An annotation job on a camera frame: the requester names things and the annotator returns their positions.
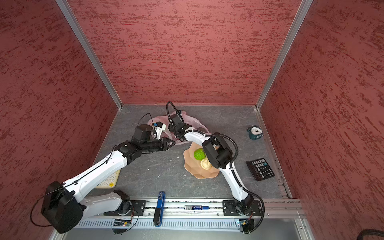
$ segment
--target teal alarm clock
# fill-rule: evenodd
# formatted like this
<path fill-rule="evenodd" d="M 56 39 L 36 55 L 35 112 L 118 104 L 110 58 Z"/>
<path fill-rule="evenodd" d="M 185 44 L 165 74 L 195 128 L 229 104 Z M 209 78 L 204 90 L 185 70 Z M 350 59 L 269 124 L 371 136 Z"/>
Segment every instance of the teal alarm clock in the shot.
<path fill-rule="evenodd" d="M 255 125 L 250 126 L 247 132 L 249 132 L 249 138 L 252 140 L 260 139 L 263 136 L 263 130 Z"/>

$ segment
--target plastic bag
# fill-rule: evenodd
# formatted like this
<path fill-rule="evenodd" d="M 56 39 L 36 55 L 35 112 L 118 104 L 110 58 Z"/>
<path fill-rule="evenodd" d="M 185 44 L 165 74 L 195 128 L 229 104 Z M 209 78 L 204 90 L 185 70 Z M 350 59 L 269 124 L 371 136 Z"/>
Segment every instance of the plastic bag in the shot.
<path fill-rule="evenodd" d="M 201 124 L 201 122 L 199 120 L 197 120 L 194 117 L 188 116 L 185 111 L 181 111 L 181 116 L 183 117 L 184 122 L 186 124 L 191 125 L 195 129 L 198 129 L 199 127 L 202 127 L 204 130 L 201 130 L 201 131 L 209 133 L 208 129 L 203 124 Z M 180 145 L 180 144 L 183 144 L 183 143 L 191 142 L 191 141 L 184 141 L 184 142 L 182 142 L 182 141 L 178 140 L 177 138 L 175 138 L 175 135 L 173 133 L 171 133 L 169 131 L 169 129 L 168 129 L 168 125 L 170 124 L 170 122 L 168 121 L 168 116 L 158 116 L 158 117 L 153 118 L 153 122 L 159 122 L 159 121 L 161 123 L 167 125 L 166 129 L 161 133 L 161 137 L 167 137 L 167 138 L 169 138 L 169 139 L 171 139 L 173 141 L 176 141 L 176 145 Z M 148 125 L 150 125 L 150 126 L 152 125 L 152 120 L 148 121 Z"/>

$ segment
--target lime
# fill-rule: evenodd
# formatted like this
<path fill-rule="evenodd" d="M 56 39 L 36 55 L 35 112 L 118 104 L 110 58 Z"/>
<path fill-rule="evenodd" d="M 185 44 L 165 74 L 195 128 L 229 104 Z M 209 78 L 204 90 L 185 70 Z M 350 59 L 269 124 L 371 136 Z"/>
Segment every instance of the lime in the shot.
<path fill-rule="evenodd" d="M 203 160 L 205 158 L 204 150 L 202 148 L 197 149 L 194 152 L 193 156 L 196 158 L 196 160 L 199 160 L 199 161 Z"/>

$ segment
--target blue marker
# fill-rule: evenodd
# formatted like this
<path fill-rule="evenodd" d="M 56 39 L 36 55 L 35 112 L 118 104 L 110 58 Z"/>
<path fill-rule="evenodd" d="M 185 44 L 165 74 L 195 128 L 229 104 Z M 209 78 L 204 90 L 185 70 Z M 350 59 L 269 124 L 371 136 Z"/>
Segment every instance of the blue marker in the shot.
<path fill-rule="evenodd" d="M 164 211 L 164 203 L 166 199 L 166 193 L 164 191 L 159 192 L 159 197 L 157 199 L 157 205 L 155 209 L 155 215 L 153 216 L 153 223 L 155 227 L 161 226 L 163 220 L 163 211 Z"/>
<path fill-rule="evenodd" d="M 209 209 L 208 206 L 192 206 L 192 205 L 185 205 L 184 206 L 185 210 L 205 210 Z"/>

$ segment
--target textured red wall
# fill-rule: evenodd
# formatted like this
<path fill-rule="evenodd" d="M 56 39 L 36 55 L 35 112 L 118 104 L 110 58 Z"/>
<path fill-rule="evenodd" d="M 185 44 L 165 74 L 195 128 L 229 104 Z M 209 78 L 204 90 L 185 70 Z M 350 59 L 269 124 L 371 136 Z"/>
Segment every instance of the textured red wall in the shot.
<path fill-rule="evenodd" d="M 300 2 L 69 0 L 126 104 L 254 104 Z"/>
<path fill-rule="evenodd" d="M 384 230 L 383 56 L 383 1 L 315 1 L 262 106 L 317 240 Z"/>
<path fill-rule="evenodd" d="M 0 239 L 47 239 L 32 205 L 92 164 L 117 107 L 55 1 L 3 0 L 0 16 Z"/>

